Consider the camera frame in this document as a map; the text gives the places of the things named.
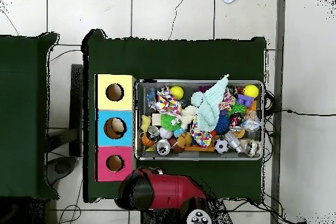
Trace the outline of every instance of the purple toy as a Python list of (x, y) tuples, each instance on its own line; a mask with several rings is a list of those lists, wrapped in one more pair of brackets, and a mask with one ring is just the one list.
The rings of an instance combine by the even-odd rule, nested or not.
[(251, 107), (252, 102), (254, 101), (253, 97), (248, 97), (247, 95), (238, 95), (238, 104), (244, 104), (247, 108)]

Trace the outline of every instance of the dark green cloth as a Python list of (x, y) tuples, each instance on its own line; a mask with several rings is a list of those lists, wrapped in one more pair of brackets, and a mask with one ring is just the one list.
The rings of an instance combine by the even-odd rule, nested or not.
[[(95, 74), (128, 74), (137, 79), (229, 79), (264, 78), (266, 41), (217, 39), (209, 41), (152, 41), (137, 38), (106, 39), (100, 30), (85, 40), (89, 54), (89, 163), (88, 195), (117, 198), (118, 182), (96, 182), (95, 166)], [(251, 198), (261, 201), (261, 159), (258, 161), (145, 161), (137, 166), (161, 167), (167, 173), (187, 175), (218, 198)]]
[(0, 36), (0, 196), (57, 197), (44, 170), (47, 57), (57, 38)]

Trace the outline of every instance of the yellow box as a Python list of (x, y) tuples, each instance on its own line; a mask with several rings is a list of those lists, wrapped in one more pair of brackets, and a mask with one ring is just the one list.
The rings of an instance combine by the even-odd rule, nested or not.
[(133, 111), (133, 76), (98, 74), (98, 109)]

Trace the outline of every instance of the soccer ball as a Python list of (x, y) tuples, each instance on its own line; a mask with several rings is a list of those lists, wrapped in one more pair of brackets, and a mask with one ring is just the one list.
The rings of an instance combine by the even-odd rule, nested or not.
[(219, 154), (228, 151), (228, 142), (223, 138), (217, 139), (213, 145)]

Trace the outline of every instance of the green table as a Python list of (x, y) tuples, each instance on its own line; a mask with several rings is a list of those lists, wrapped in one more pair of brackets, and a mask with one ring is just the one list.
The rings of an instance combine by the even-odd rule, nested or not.
[[(138, 38), (107, 39), (91, 30), (83, 40), (84, 81), (84, 198), (117, 198), (118, 182), (95, 181), (95, 74), (128, 74), (137, 79), (264, 79), (266, 41), (217, 39), (158, 41)], [(257, 161), (138, 161), (137, 166), (161, 167), (167, 173), (187, 175), (218, 198), (261, 201), (262, 159)]]

